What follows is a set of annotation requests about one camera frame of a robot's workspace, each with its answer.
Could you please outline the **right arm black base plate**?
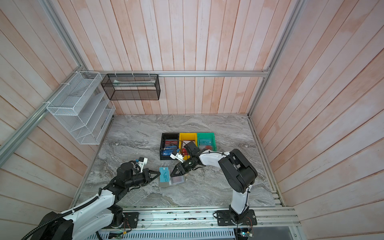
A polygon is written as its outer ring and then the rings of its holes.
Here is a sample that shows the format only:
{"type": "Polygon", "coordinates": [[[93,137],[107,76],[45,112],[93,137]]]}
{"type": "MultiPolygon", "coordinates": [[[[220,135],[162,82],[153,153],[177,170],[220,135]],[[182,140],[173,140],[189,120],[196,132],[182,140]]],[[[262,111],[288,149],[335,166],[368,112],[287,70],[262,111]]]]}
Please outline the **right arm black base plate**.
{"type": "Polygon", "coordinates": [[[254,210],[246,209],[242,214],[234,210],[219,210],[213,216],[217,219],[219,226],[256,226],[257,219],[254,210]]]}

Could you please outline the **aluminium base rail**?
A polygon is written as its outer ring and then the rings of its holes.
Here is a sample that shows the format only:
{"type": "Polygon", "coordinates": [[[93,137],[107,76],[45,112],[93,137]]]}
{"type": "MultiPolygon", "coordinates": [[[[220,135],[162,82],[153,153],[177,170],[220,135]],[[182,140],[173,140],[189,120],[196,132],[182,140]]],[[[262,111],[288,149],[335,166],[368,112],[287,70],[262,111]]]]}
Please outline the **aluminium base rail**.
{"type": "MultiPolygon", "coordinates": [[[[177,208],[124,208],[123,212],[138,212],[138,231],[144,230],[179,230],[179,229],[218,229],[219,218],[216,211],[222,208],[177,207],[177,208]]],[[[290,207],[255,207],[254,214],[246,217],[239,224],[229,222],[230,227],[292,227],[301,222],[294,208],[290,207]]]]}

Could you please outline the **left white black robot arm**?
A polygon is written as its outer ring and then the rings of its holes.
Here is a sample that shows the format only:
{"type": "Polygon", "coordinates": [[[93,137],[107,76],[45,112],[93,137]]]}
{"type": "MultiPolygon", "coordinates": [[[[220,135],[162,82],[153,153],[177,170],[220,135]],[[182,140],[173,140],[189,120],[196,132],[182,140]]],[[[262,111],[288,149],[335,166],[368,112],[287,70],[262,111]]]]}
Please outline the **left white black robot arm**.
{"type": "Polygon", "coordinates": [[[119,228],[124,224],[124,214],[117,203],[129,191],[148,185],[160,175],[136,161],[123,163],[117,175],[93,198],[61,213],[48,213],[23,239],[84,240],[105,227],[119,228]]]}

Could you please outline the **red card in black bin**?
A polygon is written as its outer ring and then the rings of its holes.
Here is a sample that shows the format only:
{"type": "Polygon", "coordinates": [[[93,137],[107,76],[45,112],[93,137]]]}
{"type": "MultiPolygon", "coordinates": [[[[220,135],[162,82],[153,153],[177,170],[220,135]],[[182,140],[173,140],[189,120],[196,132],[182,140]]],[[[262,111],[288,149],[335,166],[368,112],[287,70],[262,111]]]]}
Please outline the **red card in black bin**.
{"type": "Polygon", "coordinates": [[[178,146],[179,142],[177,140],[165,140],[164,145],[165,147],[178,146]]]}

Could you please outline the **yellow plastic bin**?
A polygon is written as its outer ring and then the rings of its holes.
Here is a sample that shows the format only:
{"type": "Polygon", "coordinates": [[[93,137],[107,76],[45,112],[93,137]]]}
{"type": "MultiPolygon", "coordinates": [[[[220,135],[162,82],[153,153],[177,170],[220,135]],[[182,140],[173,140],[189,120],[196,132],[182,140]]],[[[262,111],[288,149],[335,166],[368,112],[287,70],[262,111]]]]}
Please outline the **yellow plastic bin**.
{"type": "Polygon", "coordinates": [[[189,142],[193,142],[196,146],[198,145],[197,133],[180,133],[179,134],[179,149],[183,155],[183,160],[187,160],[190,156],[185,149],[185,145],[189,142]]]}

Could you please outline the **left aluminium wall rail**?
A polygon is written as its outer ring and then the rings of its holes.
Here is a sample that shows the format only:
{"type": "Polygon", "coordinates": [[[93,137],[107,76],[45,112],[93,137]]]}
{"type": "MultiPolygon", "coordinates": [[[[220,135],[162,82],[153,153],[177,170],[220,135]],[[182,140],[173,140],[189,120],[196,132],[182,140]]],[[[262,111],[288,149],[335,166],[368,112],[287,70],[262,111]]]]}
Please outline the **left aluminium wall rail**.
{"type": "Polygon", "coordinates": [[[9,138],[1,145],[1,167],[9,160],[12,154],[21,146],[21,144],[27,139],[32,131],[40,124],[40,122],[47,116],[49,111],[47,106],[53,101],[53,99],[62,91],[62,89],[69,84],[71,79],[78,73],[86,70],[84,66],[80,66],[73,70],[63,83],[60,83],[56,90],[44,100],[41,105],[30,115],[23,124],[16,129],[9,138]]]}

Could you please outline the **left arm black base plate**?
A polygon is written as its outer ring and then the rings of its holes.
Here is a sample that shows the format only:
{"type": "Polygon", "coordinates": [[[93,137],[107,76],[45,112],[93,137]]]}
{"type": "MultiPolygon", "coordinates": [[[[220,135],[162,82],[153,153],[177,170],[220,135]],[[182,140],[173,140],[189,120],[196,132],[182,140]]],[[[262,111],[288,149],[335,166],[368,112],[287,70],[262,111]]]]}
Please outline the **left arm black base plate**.
{"type": "Polygon", "coordinates": [[[135,229],[138,225],[139,212],[123,212],[118,214],[117,221],[114,224],[119,229],[135,229]]]}

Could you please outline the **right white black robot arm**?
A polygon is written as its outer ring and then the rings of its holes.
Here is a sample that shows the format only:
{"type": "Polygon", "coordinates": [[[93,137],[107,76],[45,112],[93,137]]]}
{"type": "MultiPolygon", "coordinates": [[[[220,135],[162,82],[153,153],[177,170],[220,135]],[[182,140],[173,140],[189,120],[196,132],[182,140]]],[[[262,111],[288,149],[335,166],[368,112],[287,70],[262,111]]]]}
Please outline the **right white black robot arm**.
{"type": "Polygon", "coordinates": [[[219,226],[253,226],[257,224],[255,211],[249,205],[249,196],[257,170],[243,155],[234,149],[230,152],[217,152],[208,149],[199,149],[195,143],[185,145],[189,158],[184,160],[181,150],[174,150],[171,158],[179,160],[171,177],[179,177],[206,166],[221,168],[228,184],[233,189],[232,202],[228,210],[218,210],[213,216],[219,226]]]}

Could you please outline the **grey card holder wallet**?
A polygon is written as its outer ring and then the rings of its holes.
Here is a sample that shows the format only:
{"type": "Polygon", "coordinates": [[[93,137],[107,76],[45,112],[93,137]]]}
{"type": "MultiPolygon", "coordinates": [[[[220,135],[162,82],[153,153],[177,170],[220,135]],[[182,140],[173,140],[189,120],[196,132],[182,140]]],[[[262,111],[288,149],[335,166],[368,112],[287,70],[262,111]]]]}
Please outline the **grey card holder wallet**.
{"type": "Polygon", "coordinates": [[[184,182],[185,182],[184,176],[174,177],[174,178],[170,177],[170,183],[169,184],[168,183],[160,183],[160,177],[159,177],[159,187],[160,188],[168,188],[168,187],[171,187],[171,186],[182,184],[184,182]]]}

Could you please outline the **green plastic bin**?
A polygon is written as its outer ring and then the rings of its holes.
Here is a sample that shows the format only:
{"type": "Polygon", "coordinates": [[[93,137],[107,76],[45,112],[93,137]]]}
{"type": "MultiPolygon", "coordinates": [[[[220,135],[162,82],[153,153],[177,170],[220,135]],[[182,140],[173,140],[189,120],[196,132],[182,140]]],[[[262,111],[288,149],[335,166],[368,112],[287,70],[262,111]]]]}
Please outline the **green plastic bin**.
{"type": "Polygon", "coordinates": [[[213,151],[217,150],[216,137],[214,133],[197,133],[198,147],[204,149],[204,146],[213,146],[213,151]]]}

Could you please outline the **blue card in black bin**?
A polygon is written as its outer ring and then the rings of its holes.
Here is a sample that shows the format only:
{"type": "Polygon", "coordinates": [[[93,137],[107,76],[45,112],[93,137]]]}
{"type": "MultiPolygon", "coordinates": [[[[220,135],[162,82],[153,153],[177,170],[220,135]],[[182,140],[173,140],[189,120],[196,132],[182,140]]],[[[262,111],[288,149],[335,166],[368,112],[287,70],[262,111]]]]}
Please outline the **blue card in black bin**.
{"type": "Polygon", "coordinates": [[[175,151],[175,149],[164,149],[161,151],[161,156],[170,157],[174,151],[175,151]]]}

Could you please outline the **horizontal aluminium wall rail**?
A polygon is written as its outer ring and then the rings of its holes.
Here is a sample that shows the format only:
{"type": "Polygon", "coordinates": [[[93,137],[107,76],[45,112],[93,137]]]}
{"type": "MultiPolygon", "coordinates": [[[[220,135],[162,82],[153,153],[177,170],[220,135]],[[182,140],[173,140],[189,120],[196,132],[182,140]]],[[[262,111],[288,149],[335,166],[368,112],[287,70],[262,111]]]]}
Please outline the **horizontal aluminium wall rail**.
{"type": "Polygon", "coordinates": [[[106,74],[127,74],[133,77],[144,75],[157,75],[159,78],[171,77],[267,77],[268,70],[245,71],[99,71],[102,76],[106,74]]]}

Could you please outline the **black plastic bin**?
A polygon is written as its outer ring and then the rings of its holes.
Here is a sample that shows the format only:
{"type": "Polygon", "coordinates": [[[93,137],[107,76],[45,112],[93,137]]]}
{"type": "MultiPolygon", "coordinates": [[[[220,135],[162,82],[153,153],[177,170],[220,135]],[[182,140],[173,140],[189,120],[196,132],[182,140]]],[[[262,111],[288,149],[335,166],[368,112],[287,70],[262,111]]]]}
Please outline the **black plastic bin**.
{"type": "Polygon", "coordinates": [[[172,160],[171,153],[179,148],[179,133],[162,133],[160,142],[160,160],[172,160]]]}

